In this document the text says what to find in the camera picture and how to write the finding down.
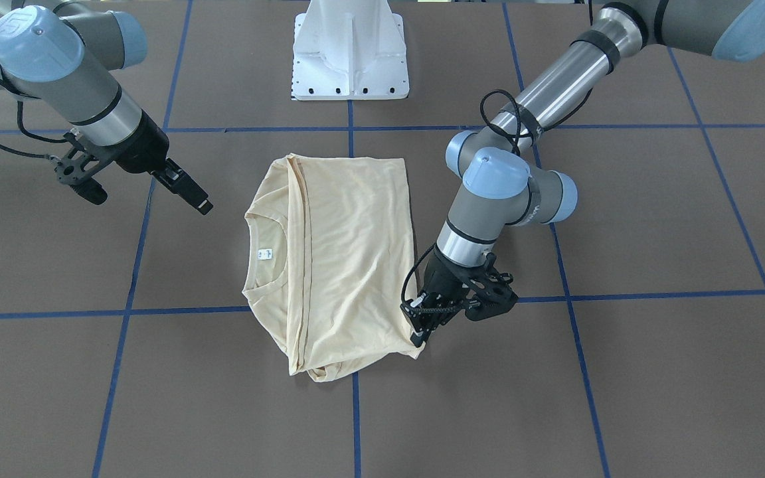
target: yellow t-shirt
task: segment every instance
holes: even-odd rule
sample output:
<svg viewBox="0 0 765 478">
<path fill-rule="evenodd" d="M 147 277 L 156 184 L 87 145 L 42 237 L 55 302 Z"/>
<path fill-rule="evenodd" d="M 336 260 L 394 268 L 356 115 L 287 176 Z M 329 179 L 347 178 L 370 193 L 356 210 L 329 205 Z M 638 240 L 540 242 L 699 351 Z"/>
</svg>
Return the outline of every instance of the yellow t-shirt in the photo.
<svg viewBox="0 0 765 478">
<path fill-rule="evenodd" d="M 416 358 L 400 290 L 414 254 L 402 159 L 274 161 L 244 215 L 244 295 L 288 372 L 342 378 L 386 354 Z M 415 297 L 415 281 L 406 288 Z"/>
</svg>

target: black bracket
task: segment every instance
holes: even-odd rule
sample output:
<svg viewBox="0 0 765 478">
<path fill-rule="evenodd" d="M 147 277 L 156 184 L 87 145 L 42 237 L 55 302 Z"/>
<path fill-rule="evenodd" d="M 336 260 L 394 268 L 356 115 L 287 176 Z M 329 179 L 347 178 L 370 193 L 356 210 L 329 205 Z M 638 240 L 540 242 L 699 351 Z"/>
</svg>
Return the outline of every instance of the black bracket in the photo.
<svg viewBox="0 0 765 478">
<path fill-rule="evenodd" d="M 415 329 L 412 342 L 416 347 L 462 309 L 468 320 L 482 321 L 513 308 L 519 300 L 509 287 L 513 276 L 495 269 L 496 258 L 489 253 L 482 266 L 463 267 L 444 257 L 438 247 L 434 248 L 419 299 L 400 305 Z"/>
<path fill-rule="evenodd" d="M 55 164 L 58 182 L 69 185 L 76 194 L 88 202 L 100 205 L 108 199 L 108 193 L 93 178 L 104 167 L 113 163 L 114 157 L 98 158 L 76 139 L 75 134 L 67 132 L 64 138 L 72 145 L 64 157 L 51 157 Z"/>
</svg>

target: black ring band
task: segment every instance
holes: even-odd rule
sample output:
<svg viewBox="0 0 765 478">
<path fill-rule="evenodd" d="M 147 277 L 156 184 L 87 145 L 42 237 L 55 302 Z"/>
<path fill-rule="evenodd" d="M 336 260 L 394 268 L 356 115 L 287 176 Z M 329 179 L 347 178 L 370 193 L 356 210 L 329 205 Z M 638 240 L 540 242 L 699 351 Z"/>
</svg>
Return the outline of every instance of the black ring band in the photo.
<svg viewBox="0 0 765 478">
<path fill-rule="evenodd" d="M 537 144 L 537 140 L 541 138 L 545 132 L 545 129 L 541 126 L 541 124 L 539 124 L 539 120 L 537 120 L 531 111 L 522 105 L 519 105 L 518 103 L 515 103 L 514 105 L 515 108 L 513 108 L 513 103 L 506 103 L 506 105 L 501 108 L 501 111 L 515 116 L 515 109 L 517 108 L 519 110 L 519 118 L 521 118 L 521 124 L 525 125 L 527 132 L 531 134 L 531 141 L 533 144 Z"/>
<path fill-rule="evenodd" d="M 475 242 L 477 244 L 485 244 L 485 245 L 494 244 L 495 241 L 497 241 L 497 239 L 495 239 L 495 241 L 486 241 L 486 239 L 477 239 L 476 237 L 468 236 L 468 234 L 462 232 L 461 230 L 456 229 L 456 226 L 453 226 L 453 223 L 450 222 L 450 218 L 447 218 L 445 222 L 447 223 L 447 226 L 450 227 L 450 230 L 452 230 L 456 234 L 456 236 L 462 237 L 463 239 L 468 239 L 468 241 Z"/>
<path fill-rule="evenodd" d="M 607 74 L 613 73 L 613 69 L 616 67 L 617 64 L 619 64 L 619 61 L 622 59 L 622 54 L 619 52 L 618 46 L 616 46 L 615 43 L 613 43 L 613 40 L 610 40 L 610 37 L 607 37 L 604 35 L 604 33 L 601 33 L 597 30 L 589 30 L 577 37 L 574 42 L 571 42 L 571 44 L 575 44 L 577 42 L 587 42 L 591 45 L 597 46 L 599 50 L 601 50 L 605 55 L 607 55 L 607 61 L 610 61 L 610 70 L 607 72 Z"/>
<path fill-rule="evenodd" d="M 93 118 L 84 120 L 84 121 L 70 121 L 70 124 L 73 126 L 84 126 L 86 124 L 92 124 L 94 122 L 100 121 L 100 119 L 105 118 L 109 115 L 110 112 L 114 111 L 114 108 L 116 108 L 117 105 L 120 103 L 120 99 L 122 98 L 122 86 L 118 85 L 118 93 L 114 95 L 114 100 L 106 106 L 106 109 L 100 111 L 98 115 L 95 115 Z"/>
<path fill-rule="evenodd" d="M 643 46 L 647 45 L 647 34 L 649 34 L 649 31 L 647 31 L 647 25 L 645 24 L 645 20 L 639 12 L 632 9 L 631 7 L 627 6 L 624 3 L 619 2 L 611 2 L 607 3 L 604 6 L 605 9 L 616 9 L 619 10 L 622 13 L 625 13 L 625 15 L 631 17 L 631 19 L 634 21 L 635 24 L 637 24 L 637 28 L 639 29 L 639 33 L 641 36 L 643 36 Z"/>
</svg>

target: robotic arm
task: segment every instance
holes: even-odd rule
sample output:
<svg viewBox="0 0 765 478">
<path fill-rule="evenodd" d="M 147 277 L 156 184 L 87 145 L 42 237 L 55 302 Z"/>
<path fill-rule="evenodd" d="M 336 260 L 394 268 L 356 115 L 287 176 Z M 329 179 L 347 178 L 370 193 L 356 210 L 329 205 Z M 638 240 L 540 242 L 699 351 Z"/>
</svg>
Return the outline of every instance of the robotic arm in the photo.
<svg viewBox="0 0 765 478">
<path fill-rule="evenodd" d="M 462 186 L 437 241 L 424 255 L 429 258 L 423 288 L 416 299 L 402 297 L 400 305 L 415 329 L 416 346 L 459 311 L 480 321 L 513 308 L 518 301 L 509 287 L 513 278 L 495 269 L 492 253 L 501 230 L 564 220 L 577 204 L 571 178 L 528 164 L 519 151 L 573 113 L 621 60 L 652 43 L 717 60 L 753 60 L 765 52 L 765 0 L 607 3 L 592 28 L 488 126 L 479 133 L 456 134 L 446 163 Z"/>
<path fill-rule="evenodd" d="M 166 134 L 109 73 L 146 57 L 133 16 L 61 0 L 0 2 L 2 14 L 0 90 L 42 99 L 73 125 L 63 141 L 70 151 L 48 157 L 58 181 L 101 204 L 108 195 L 93 176 L 117 163 L 128 173 L 149 173 L 201 214 L 212 209 L 206 191 L 167 158 Z"/>
</svg>

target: floor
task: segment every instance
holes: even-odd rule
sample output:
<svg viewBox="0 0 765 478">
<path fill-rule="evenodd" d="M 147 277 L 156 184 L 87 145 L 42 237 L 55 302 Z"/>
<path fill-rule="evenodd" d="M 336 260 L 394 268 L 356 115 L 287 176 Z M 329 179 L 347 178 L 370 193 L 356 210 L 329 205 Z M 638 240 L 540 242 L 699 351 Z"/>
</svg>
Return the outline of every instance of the floor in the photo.
<svg viewBox="0 0 765 478">
<path fill-rule="evenodd" d="M 448 140 L 562 54 L 584 7 L 393 3 L 410 96 L 348 103 L 289 99 L 306 3 L 114 8 L 151 42 L 116 78 L 215 209 L 111 167 L 93 206 L 0 152 L 0 476 L 765 477 L 765 56 L 621 63 L 529 155 L 582 199 L 501 237 L 520 303 L 314 384 L 240 293 L 270 161 L 406 158 L 423 250 L 459 185 Z M 14 118 L 0 92 L 0 141 L 42 152 Z M 67 128 L 43 104 L 27 124 Z"/>
</svg>

